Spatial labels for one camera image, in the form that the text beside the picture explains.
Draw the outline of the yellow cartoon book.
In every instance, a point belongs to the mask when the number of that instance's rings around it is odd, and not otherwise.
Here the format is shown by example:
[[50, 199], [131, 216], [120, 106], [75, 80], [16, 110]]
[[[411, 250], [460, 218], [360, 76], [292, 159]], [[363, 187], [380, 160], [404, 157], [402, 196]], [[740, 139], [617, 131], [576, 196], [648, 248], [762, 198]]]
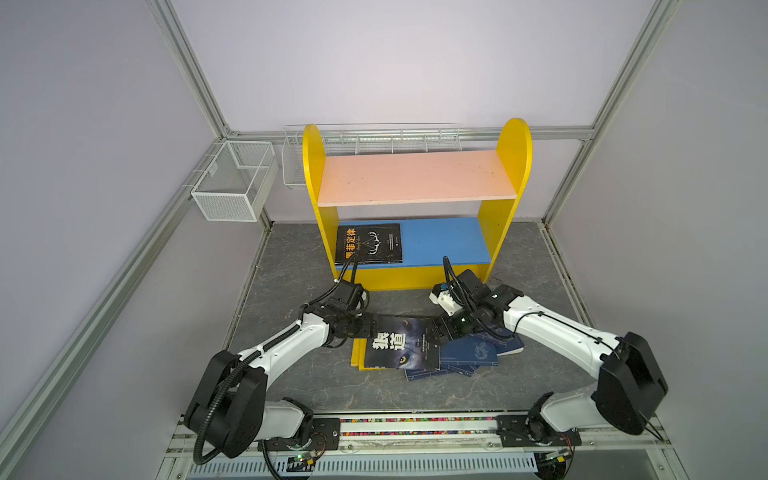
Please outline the yellow cartoon book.
[[366, 339], [355, 339], [353, 341], [350, 365], [353, 367], [356, 367], [359, 371], [367, 370], [367, 368], [364, 365], [366, 348], [367, 348]]

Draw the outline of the dark wolf cover book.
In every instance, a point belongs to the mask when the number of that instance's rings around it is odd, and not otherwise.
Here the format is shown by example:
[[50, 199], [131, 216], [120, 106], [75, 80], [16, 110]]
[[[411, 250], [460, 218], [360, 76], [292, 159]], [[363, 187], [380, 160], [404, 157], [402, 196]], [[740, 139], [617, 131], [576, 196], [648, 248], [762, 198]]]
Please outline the dark wolf cover book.
[[429, 341], [430, 318], [374, 315], [373, 323], [364, 349], [364, 370], [439, 368], [439, 346]]

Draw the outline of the black book gold title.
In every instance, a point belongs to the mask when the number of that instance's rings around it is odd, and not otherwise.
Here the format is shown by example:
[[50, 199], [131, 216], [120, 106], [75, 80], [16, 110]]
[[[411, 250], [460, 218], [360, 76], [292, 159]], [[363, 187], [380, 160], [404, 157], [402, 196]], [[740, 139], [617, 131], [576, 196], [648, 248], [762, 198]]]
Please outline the black book gold title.
[[337, 228], [335, 264], [354, 256], [360, 265], [403, 262], [400, 223], [348, 224]]

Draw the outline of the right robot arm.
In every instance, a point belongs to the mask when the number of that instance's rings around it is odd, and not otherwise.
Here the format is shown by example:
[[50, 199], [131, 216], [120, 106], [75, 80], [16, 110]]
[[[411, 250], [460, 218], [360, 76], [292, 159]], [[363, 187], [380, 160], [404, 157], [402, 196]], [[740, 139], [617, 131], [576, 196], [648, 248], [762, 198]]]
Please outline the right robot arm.
[[644, 337], [585, 326], [509, 285], [490, 288], [471, 270], [456, 273], [448, 259], [443, 270], [444, 282], [430, 294], [443, 311], [428, 329], [431, 342], [444, 345], [480, 332], [500, 341], [526, 337], [593, 378], [586, 387], [536, 400], [524, 421], [532, 442], [547, 445], [568, 431], [601, 425], [629, 435], [659, 433], [651, 419], [669, 387]]

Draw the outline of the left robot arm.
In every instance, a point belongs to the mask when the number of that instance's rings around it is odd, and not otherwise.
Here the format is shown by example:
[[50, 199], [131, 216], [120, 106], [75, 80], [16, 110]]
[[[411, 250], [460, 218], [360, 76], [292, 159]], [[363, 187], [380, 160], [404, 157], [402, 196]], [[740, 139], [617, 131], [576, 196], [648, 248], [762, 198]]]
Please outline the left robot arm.
[[196, 465], [220, 454], [235, 458], [255, 441], [262, 450], [273, 439], [290, 447], [312, 444], [314, 412], [287, 397], [269, 401], [267, 392], [309, 352], [338, 348], [372, 332], [366, 313], [370, 293], [356, 281], [358, 264], [352, 254], [333, 285], [304, 303], [298, 318], [279, 333], [239, 353], [222, 350], [211, 358], [183, 415], [183, 424], [196, 433]]

